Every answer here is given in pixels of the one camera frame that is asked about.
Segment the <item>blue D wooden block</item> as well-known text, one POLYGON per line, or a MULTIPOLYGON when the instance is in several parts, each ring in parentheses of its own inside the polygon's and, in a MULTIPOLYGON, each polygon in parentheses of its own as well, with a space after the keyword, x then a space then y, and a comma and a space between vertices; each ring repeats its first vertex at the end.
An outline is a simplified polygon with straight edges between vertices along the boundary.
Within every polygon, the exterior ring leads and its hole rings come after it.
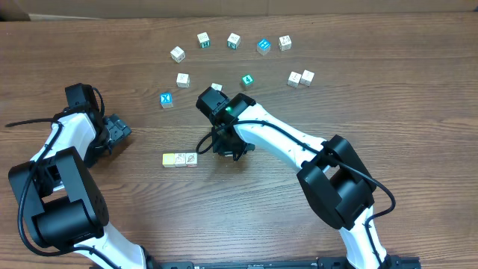
POLYGON ((221 91, 223 86, 221 84, 212 83, 211 87, 215 90, 221 91))

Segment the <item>yellow G wooden block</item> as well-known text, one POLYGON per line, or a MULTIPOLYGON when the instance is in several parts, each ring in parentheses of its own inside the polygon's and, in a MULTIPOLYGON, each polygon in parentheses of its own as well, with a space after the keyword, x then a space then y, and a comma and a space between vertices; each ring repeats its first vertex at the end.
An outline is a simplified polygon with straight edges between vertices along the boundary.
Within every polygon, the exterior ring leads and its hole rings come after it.
POLYGON ((302 78, 302 75, 300 73, 291 72, 291 74, 288 77, 287 85, 291 86, 291 87, 294 87, 294 88, 297 88, 299 83, 300 83, 301 78, 302 78))

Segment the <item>red Y wooden block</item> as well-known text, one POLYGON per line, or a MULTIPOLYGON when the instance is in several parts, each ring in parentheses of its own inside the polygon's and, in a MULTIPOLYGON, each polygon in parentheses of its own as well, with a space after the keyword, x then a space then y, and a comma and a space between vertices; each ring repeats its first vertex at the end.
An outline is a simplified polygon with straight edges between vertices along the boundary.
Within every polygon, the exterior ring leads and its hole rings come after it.
POLYGON ((188 152, 186 155, 186 165, 188 167, 196 167, 198 163, 197 154, 195 152, 188 152))

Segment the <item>green-edged picture wooden block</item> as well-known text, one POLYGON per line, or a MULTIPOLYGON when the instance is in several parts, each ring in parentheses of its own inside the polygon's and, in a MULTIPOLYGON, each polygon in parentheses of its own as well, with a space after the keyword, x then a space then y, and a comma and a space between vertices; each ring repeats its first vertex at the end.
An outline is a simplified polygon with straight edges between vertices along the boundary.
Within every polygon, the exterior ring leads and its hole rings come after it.
POLYGON ((183 152, 175 153, 174 154, 174 165, 176 167, 186 167, 187 166, 186 154, 183 153, 183 152))

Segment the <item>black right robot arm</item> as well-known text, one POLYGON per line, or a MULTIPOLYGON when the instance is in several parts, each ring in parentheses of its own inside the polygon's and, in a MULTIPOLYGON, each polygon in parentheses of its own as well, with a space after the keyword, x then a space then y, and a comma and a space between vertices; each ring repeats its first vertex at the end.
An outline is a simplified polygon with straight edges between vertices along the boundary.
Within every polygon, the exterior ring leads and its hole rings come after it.
POLYGON ((196 107, 212 124, 206 135, 209 150, 234 161, 256 147, 274 155, 293 169, 313 212, 340 232, 350 266, 388 267, 373 223, 378 216, 373 192, 384 185, 370 175, 347 140, 301 132, 243 93, 229 99, 209 87, 199 95, 196 107))

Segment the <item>yellow-top wooden block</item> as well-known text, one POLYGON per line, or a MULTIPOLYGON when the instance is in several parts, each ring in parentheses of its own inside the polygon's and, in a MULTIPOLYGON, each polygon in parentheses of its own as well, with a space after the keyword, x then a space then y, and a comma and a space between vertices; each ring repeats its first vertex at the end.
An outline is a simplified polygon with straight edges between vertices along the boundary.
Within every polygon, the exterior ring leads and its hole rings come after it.
POLYGON ((162 165, 164 167, 175 167, 175 154, 174 153, 164 153, 162 155, 162 165))

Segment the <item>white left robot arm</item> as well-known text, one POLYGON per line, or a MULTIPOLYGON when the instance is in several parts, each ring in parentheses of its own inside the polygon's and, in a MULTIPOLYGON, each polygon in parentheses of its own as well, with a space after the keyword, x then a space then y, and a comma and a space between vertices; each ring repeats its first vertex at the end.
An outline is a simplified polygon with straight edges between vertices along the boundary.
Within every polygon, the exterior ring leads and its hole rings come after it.
POLYGON ((142 246, 112 225, 89 172, 131 129, 116 114, 105 116, 95 87, 78 83, 65 93, 68 105, 47 119, 52 132, 41 150, 8 173, 23 244, 38 256, 79 253, 98 268, 157 268, 142 246))

